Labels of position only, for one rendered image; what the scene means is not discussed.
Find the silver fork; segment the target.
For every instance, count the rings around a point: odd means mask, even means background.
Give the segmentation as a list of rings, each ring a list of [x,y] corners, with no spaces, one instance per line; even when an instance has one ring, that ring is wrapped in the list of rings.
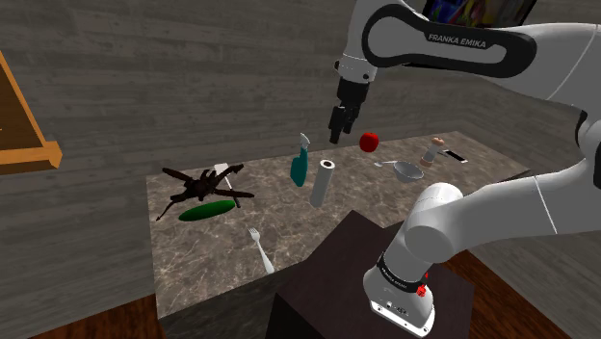
[[[269,257],[267,256],[265,250],[262,248],[261,243],[260,243],[260,233],[255,229],[255,228],[249,228],[248,232],[252,238],[252,240],[255,242],[255,244],[257,245],[261,257],[262,257],[262,261],[266,270],[267,274],[273,274],[274,273],[274,266],[271,262],[271,260],[269,259]]]

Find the dark brown spider figure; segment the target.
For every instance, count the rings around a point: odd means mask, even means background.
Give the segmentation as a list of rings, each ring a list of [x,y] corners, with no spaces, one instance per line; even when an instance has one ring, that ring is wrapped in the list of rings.
[[[229,166],[228,170],[230,173],[238,173],[243,168],[244,165],[239,164]],[[173,204],[183,202],[190,198],[197,198],[199,201],[203,201],[204,198],[209,195],[227,196],[233,197],[236,205],[239,205],[239,198],[254,197],[254,194],[252,193],[235,191],[233,188],[228,190],[219,189],[219,185],[217,185],[216,182],[216,174],[214,169],[205,169],[199,178],[192,178],[192,176],[184,174],[181,171],[169,168],[162,168],[162,172],[173,178],[181,180],[185,190],[181,194],[170,196],[170,203],[167,205],[163,213],[156,218],[157,221],[167,213]]]

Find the colourful wall picture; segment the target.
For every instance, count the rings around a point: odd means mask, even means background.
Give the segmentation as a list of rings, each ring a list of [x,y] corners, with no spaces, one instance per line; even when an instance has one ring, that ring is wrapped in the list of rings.
[[[428,0],[422,15],[430,21],[466,27],[522,25],[537,0]]]

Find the green cucumber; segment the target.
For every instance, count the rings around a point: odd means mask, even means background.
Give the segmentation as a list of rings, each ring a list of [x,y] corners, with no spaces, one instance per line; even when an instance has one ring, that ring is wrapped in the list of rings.
[[[233,200],[218,200],[208,202],[183,212],[178,219],[182,222],[195,222],[210,219],[227,213],[236,206]]]

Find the wooden framed furniture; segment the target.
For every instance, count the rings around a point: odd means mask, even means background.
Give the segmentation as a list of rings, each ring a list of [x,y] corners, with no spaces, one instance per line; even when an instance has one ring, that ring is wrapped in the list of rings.
[[[48,141],[0,51],[0,175],[55,170],[63,158]]]

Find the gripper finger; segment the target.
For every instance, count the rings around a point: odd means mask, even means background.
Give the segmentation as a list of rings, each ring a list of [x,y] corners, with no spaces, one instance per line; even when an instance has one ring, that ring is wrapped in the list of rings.
[[[352,132],[353,124],[358,118],[359,111],[359,107],[348,107],[345,109],[346,119],[343,126],[343,132],[345,134],[350,134]]]
[[[328,123],[328,129],[330,130],[330,143],[338,143],[340,134],[346,124],[347,112],[344,107],[334,106]]]

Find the silver metal bowl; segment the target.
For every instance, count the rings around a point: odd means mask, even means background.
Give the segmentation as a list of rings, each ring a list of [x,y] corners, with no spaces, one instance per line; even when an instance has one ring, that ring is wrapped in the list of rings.
[[[414,164],[405,161],[396,162],[393,166],[396,177],[403,183],[411,183],[424,177],[423,171]]]

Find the white spatula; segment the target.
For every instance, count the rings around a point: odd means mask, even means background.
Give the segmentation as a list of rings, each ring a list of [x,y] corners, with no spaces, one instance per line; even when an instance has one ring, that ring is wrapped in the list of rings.
[[[227,163],[216,164],[214,166],[214,171],[216,174],[215,178],[216,178],[217,185],[220,185],[220,183],[222,181],[224,181],[227,184],[227,187],[229,189],[232,189],[232,186],[227,177],[227,175],[230,173],[228,168],[229,168],[229,165]]]

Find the white paper towel roll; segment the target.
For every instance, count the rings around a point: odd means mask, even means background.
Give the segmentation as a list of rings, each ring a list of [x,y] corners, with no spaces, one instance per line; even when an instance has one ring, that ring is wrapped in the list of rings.
[[[334,169],[335,164],[332,161],[327,159],[320,161],[320,165],[313,183],[312,193],[309,198],[309,203],[313,207],[319,208],[323,205]]]

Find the teal spray bottle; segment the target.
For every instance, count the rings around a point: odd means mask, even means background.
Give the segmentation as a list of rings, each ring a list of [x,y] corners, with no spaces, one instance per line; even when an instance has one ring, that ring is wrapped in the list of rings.
[[[306,179],[309,145],[309,139],[303,133],[300,133],[300,155],[293,159],[290,168],[290,177],[297,187],[302,187]]]

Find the red apple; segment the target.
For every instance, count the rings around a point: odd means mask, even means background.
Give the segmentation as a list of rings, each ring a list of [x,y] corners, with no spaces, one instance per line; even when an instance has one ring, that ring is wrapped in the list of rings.
[[[359,139],[359,147],[364,152],[374,152],[379,146],[379,136],[375,133],[364,133]]]

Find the dark robot stand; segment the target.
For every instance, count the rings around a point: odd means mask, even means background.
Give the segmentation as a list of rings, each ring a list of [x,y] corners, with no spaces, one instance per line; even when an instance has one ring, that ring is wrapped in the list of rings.
[[[277,290],[265,339],[417,339],[372,311],[363,289],[400,226],[351,211]],[[435,319],[424,339],[469,339],[473,285],[434,265],[428,286]]]

